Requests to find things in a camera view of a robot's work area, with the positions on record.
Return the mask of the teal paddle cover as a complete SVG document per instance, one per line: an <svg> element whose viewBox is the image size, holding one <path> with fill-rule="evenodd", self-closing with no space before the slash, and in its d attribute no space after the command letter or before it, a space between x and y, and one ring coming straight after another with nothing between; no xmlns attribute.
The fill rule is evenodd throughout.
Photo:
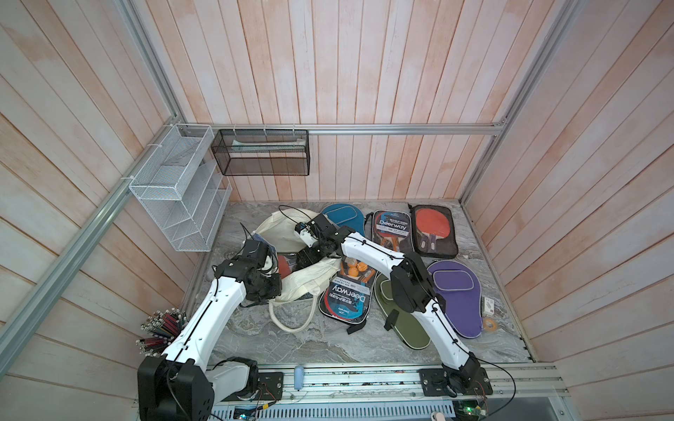
<svg viewBox="0 0 674 421"><path fill-rule="evenodd" d="M361 235L365 235L365 217L363 212L350 203L334 203L325 207L321 213L332 223L347 226Z"/></svg>

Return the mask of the cream canvas tote bag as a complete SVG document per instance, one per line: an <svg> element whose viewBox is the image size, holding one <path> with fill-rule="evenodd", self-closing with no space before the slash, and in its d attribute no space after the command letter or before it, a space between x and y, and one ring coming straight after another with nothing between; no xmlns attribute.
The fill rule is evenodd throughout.
<svg viewBox="0 0 674 421"><path fill-rule="evenodd" d="M297 256L296 268L291 270L289 275L281 275L281 295L270 299L269 303L272 321L286 333L299 333L309 326L316 311L319 296L328 287L331 279L335 277L341 268L340 259L330 259L328 257L319 259L318 262L305 268L302 268L299 263L299 251L306 244L296 234L295 226L298 223L308 223L317 216L319 216L319 213L301 208L277 210L254 231L255 235L261 237L274 247L278 254L296 254ZM279 321L275 314L275 309L286 303L294 302L305 296L305 294L312 295L312 308L305 323L302 326L292 328Z"/></svg>

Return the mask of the Deerway paddle set clear case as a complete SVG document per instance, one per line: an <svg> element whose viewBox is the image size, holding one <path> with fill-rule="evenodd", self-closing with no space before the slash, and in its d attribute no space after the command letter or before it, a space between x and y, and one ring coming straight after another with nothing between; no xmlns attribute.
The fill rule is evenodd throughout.
<svg viewBox="0 0 674 421"><path fill-rule="evenodd" d="M414 250L412 244L412 219L406 212L376 210L366 216L370 222L370 239L373 242L402 254Z"/></svg>

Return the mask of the red paddle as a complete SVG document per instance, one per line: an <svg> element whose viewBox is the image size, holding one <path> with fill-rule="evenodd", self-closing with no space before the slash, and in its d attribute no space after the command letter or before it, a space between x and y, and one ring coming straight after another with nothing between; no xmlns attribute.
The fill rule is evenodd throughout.
<svg viewBox="0 0 674 421"><path fill-rule="evenodd" d="M410 205L412 243L421 256L454 259L459 252L455 222L448 207Z"/></svg>

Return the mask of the green paddle cover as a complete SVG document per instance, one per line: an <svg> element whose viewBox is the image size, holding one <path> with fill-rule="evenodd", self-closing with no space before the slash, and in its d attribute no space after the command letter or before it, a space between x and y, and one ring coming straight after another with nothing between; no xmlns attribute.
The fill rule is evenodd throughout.
<svg viewBox="0 0 674 421"><path fill-rule="evenodd" d="M431 340L421 324L411 313L404 312L393 300L391 281L378 274L374 285L375 300L384 314L384 329L395 332L412 350L427 348Z"/></svg>

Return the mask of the purple paddle cover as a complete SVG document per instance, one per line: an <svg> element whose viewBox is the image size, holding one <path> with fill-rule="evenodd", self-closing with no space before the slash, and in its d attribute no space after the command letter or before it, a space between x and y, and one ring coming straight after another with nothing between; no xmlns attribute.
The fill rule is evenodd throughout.
<svg viewBox="0 0 674 421"><path fill-rule="evenodd" d="M483 331L482 288L477 275L458 261L436 261L428 267L435 292L446 303L449 324L463 338L473 340Z"/></svg>

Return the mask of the black red paddle set case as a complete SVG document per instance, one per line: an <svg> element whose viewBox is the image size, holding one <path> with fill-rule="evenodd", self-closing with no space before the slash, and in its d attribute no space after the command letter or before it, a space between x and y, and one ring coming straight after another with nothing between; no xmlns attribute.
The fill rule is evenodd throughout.
<svg viewBox="0 0 674 421"><path fill-rule="evenodd" d="M281 279L284 279L285 277L288 277L293 272L293 270L291 268L288 259L284 255L279 254L277 256L277 260L278 260L277 267L279 276Z"/></svg>

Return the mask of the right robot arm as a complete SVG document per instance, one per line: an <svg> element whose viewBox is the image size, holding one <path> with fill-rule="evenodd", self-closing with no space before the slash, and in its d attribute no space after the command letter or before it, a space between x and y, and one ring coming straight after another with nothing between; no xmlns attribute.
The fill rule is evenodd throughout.
<svg viewBox="0 0 674 421"><path fill-rule="evenodd" d="M420 256L391 251L347 226L334 225L323 214L308 222L297 222L294 232L305 243L298 252L300 268L326 257L347 257L389 279L396 305L419 322L440 355L451 396L479 391L486 396L493 394L481 361L465 347L445 317L446 302L435 293Z"/></svg>

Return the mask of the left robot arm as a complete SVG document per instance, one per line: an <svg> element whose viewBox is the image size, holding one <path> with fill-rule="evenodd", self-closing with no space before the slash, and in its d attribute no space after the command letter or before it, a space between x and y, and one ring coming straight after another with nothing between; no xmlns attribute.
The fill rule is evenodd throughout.
<svg viewBox="0 0 674 421"><path fill-rule="evenodd" d="M211 287L192 317L173 308L156 312L137 344L145 358L137 372L142 420L207 420L219 402L261 396L256 361L228 357L208 365L234 311L244 302L280 295L277 255L264 241L248 239L240 252L214 268Z"/></svg>

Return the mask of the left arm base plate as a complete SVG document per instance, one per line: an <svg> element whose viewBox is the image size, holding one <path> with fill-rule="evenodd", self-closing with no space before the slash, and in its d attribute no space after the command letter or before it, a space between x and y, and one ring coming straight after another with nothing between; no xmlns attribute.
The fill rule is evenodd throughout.
<svg viewBox="0 0 674 421"><path fill-rule="evenodd" d="M284 394L284 374L277 372L263 372L258 375L256 386L251 391L233 393L223 399L223 402L254 403L257 401L280 401Z"/></svg>

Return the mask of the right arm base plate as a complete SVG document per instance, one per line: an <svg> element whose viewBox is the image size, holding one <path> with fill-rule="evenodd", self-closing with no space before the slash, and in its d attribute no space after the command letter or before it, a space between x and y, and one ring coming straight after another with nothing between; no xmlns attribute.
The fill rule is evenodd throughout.
<svg viewBox="0 0 674 421"><path fill-rule="evenodd" d="M491 396L493 386L484 368L473 377L461 376L456 370L423 368L418 371L424 396Z"/></svg>

